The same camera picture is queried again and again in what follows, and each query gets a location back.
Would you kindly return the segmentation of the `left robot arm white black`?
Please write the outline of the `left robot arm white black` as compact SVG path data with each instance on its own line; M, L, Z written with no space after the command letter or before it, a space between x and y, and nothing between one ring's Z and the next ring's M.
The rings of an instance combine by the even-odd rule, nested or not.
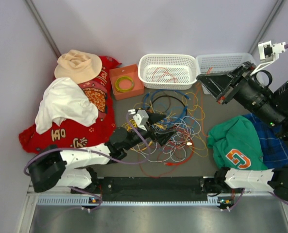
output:
M94 192L99 182L91 166L112 162L123 164L126 152L140 143L151 141L160 146L166 145L176 130L155 128L155 124L165 118L165 114L150 113L144 109L130 110L126 119L131 129L117 127L107 142L91 147L71 149L50 145L31 159L23 172L30 177L36 193L55 187Z

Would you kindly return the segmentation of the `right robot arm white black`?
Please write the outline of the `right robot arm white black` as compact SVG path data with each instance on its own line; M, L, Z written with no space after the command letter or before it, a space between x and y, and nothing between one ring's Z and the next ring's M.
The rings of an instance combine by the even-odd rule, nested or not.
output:
M256 79L259 72L255 64L244 62L232 71L200 74L197 80L218 103L236 100L267 126L278 126L276 136L288 148L288 81L272 92ZM288 165L261 171L223 167L215 173L214 181L220 192L230 188L256 189L288 202Z

